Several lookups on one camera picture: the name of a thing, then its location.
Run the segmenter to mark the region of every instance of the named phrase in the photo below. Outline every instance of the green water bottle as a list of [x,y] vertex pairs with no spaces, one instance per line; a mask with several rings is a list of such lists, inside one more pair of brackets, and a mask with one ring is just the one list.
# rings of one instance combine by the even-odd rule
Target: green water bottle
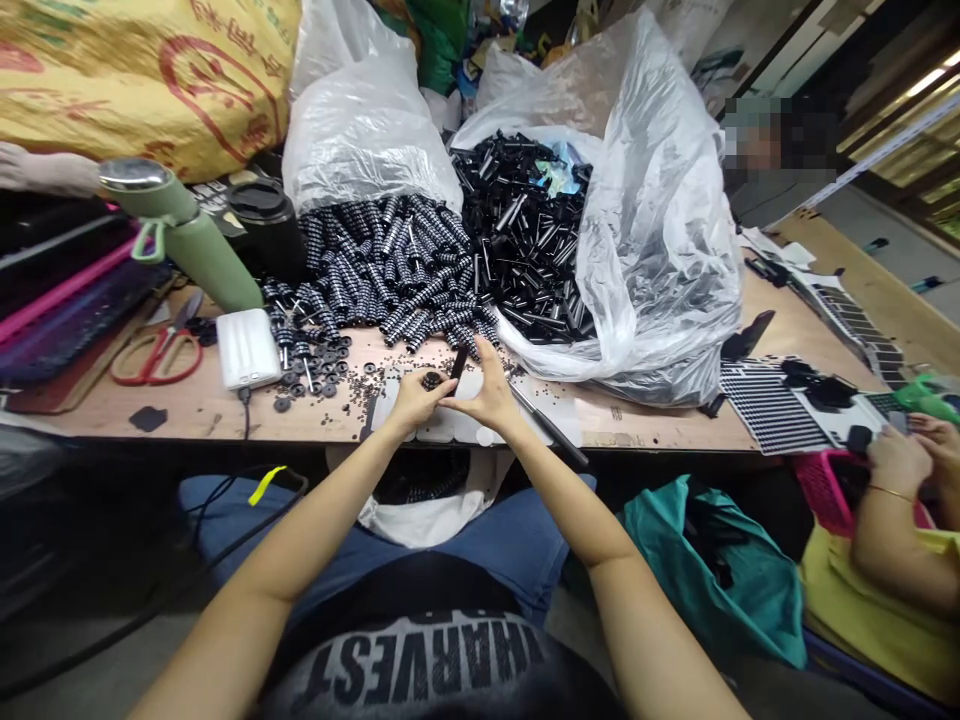
[[[140,220],[134,260],[155,264],[169,256],[224,312],[263,307],[253,276],[170,170],[153,160],[118,158],[100,165],[100,184]],[[150,236],[153,249],[147,251]]]

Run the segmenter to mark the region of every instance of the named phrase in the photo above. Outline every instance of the pink mesh basket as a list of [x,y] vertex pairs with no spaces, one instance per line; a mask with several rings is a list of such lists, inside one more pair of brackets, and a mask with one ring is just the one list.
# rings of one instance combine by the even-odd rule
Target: pink mesh basket
[[[851,452],[831,448],[795,457],[793,469],[807,504],[817,516],[817,522],[834,535],[852,537],[855,519],[831,465],[831,461],[840,458],[864,467],[867,465]],[[919,500],[913,506],[913,515],[918,528],[932,530],[936,527],[930,513]]]

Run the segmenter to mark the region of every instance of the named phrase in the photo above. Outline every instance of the yellow woven sack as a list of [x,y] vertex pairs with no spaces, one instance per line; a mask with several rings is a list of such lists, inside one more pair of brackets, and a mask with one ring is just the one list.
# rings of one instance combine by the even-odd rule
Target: yellow woven sack
[[185,182],[282,140],[298,0],[2,0],[0,139]]

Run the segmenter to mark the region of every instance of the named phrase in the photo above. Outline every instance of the scissors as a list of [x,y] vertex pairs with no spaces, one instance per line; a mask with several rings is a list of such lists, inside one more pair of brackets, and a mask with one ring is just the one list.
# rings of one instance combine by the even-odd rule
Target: scissors
[[[203,359],[203,348],[197,339],[184,327],[187,321],[197,314],[200,303],[203,302],[203,290],[197,290],[184,303],[177,313],[172,325],[155,333],[147,333],[131,342],[113,361],[110,366],[110,375],[118,385],[168,385],[179,382],[200,365]],[[153,344],[150,354],[142,365],[135,370],[130,369],[130,358],[141,348]],[[193,353],[190,367],[177,373],[171,373],[170,367],[180,356],[184,348]]]

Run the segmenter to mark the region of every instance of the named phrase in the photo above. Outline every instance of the black thermos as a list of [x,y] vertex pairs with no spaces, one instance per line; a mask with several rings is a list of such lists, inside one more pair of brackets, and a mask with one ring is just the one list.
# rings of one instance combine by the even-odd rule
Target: black thermos
[[299,285],[306,275],[307,249],[293,203],[280,183],[261,178],[234,185],[227,203],[267,272],[289,285]]

